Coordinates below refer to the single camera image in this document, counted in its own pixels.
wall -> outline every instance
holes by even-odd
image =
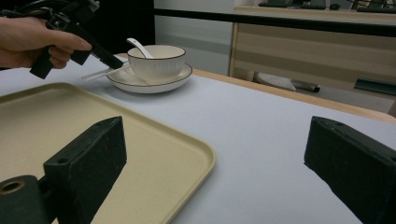
[[[232,13],[233,0],[154,0],[155,8]],[[192,67],[228,75],[233,25],[230,22],[155,17],[156,44],[187,51]]]

cabinet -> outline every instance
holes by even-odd
[[[351,11],[236,7],[236,14],[300,21],[396,26],[394,14]],[[389,99],[395,95],[356,89],[358,79],[396,88],[396,37],[235,23],[230,76],[251,80],[253,71],[358,91]]]

table surface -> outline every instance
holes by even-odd
[[[173,223],[360,223],[304,166],[310,120],[335,119],[396,148],[395,118],[379,112],[198,70],[158,94],[121,91],[105,77],[81,79],[103,69],[90,57],[45,80],[28,69],[1,71],[0,95],[66,82],[207,142],[218,158],[213,173]]]

plastic tray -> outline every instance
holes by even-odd
[[[69,84],[0,97],[0,181],[42,164],[95,122],[122,116],[128,161],[92,223],[168,223],[210,174],[208,144]]]

tray rim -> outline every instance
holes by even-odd
[[[150,121],[150,122],[155,122],[157,124],[159,124],[162,128],[166,128],[168,130],[171,130],[175,133],[178,134],[182,134],[185,135],[186,137],[193,139],[194,141],[200,142],[201,144],[204,144],[209,150],[207,150],[208,152],[210,152],[210,157],[212,158],[212,161],[209,163],[209,165],[206,168],[206,171],[203,175],[201,175],[198,179],[197,182],[194,183],[193,188],[190,188],[185,195],[182,195],[182,197],[180,197],[180,201],[178,203],[175,204],[175,208],[172,209],[172,213],[167,214],[167,216],[165,216],[163,218],[164,223],[169,223],[175,216],[177,216],[178,212],[183,208],[183,206],[189,201],[189,199],[194,195],[194,193],[205,183],[205,181],[207,180],[207,178],[209,177],[209,175],[212,173],[216,161],[217,161],[217,155],[216,155],[216,151],[214,150],[214,148],[208,144],[206,141],[197,138],[191,134],[188,133],[184,133],[181,130],[174,128],[168,124],[165,124],[157,119],[153,119],[149,116],[146,116],[142,113],[136,112],[134,110],[132,110],[131,108],[128,108],[126,106],[120,105],[117,102],[113,102],[111,100],[108,100],[100,95],[97,95],[93,92],[87,91],[87,90],[83,90],[80,87],[74,86],[70,83],[66,83],[66,82],[55,82],[55,83],[50,83],[50,84],[44,84],[42,86],[36,86],[33,88],[29,88],[29,89],[25,89],[25,90],[21,90],[21,91],[16,91],[16,92],[12,92],[10,94],[6,94],[6,95],[2,95],[0,96],[0,104],[6,104],[8,102],[11,102],[12,100],[15,99],[19,99],[21,97],[26,97],[35,93],[40,93],[40,92],[44,92],[44,91],[50,91],[50,90],[66,90],[66,91],[76,91],[79,94],[82,94],[84,97],[89,97],[89,98],[93,98],[96,101],[99,101],[100,103],[106,104],[106,105],[113,105],[116,106],[118,109],[122,110],[125,113],[134,113],[134,115],[141,117],[142,119],[145,119],[146,121]]]

